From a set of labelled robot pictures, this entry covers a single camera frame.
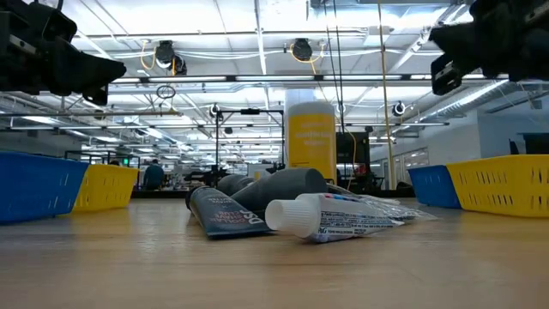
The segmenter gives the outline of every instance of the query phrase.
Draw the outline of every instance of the gray bottle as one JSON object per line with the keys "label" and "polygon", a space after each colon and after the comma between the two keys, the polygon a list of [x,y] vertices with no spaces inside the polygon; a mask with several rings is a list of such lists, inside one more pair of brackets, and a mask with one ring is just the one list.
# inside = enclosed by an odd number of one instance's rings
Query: gray bottle
{"label": "gray bottle", "polygon": [[220,180],[219,184],[217,184],[217,190],[231,196],[234,193],[244,189],[254,181],[256,180],[244,175],[227,175]]}
{"label": "gray bottle", "polygon": [[318,170],[287,168],[260,178],[233,194],[231,198],[264,219],[267,205],[275,199],[290,200],[303,193],[326,192],[328,192],[326,180]]}

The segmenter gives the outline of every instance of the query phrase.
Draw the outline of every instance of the person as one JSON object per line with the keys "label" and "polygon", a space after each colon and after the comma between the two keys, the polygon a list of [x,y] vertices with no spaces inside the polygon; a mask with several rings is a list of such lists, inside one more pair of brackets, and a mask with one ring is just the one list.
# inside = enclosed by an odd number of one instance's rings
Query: person
{"label": "person", "polygon": [[160,189],[162,180],[164,179],[164,170],[160,167],[158,160],[154,159],[150,167],[147,167],[145,171],[145,179],[143,184],[147,191],[154,191]]}

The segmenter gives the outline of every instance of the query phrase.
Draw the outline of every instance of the plastic basket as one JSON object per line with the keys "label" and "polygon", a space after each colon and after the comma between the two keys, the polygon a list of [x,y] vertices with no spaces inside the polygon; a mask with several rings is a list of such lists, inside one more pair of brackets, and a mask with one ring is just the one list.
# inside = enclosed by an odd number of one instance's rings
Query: plastic basket
{"label": "plastic basket", "polygon": [[438,207],[460,209],[452,179],[445,166],[409,169],[418,202]]}
{"label": "plastic basket", "polygon": [[88,164],[0,152],[0,223],[68,214]]}
{"label": "plastic basket", "polygon": [[549,217],[549,155],[508,155],[448,165],[462,207]]}
{"label": "plastic basket", "polygon": [[91,165],[82,181],[73,212],[128,206],[136,178],[135,168]]}

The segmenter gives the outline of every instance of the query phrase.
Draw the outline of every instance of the dark blue tube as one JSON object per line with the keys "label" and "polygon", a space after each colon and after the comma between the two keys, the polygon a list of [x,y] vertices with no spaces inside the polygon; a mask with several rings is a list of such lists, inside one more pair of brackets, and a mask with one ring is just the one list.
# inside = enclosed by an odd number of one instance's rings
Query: dark blue tube
{"label": "dark blue tube", "polygon": [[271,231],[265,221],[214,188],[195,188],[189,192],[185,202],[210,239],[245,237]]}

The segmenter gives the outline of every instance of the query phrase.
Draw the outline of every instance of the blue basket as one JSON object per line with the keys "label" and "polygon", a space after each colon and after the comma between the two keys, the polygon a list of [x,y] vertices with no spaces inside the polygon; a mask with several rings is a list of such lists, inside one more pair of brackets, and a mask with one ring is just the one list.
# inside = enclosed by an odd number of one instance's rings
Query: blue basket
{"label": "blue basket", "polygon": [[408,172],[418,202],[452,209],[462,208],[446,166],[412,168]]}
{"label": "blue basket", "polygon": [[0,152],[0,223],[68,214],[88,164]]}

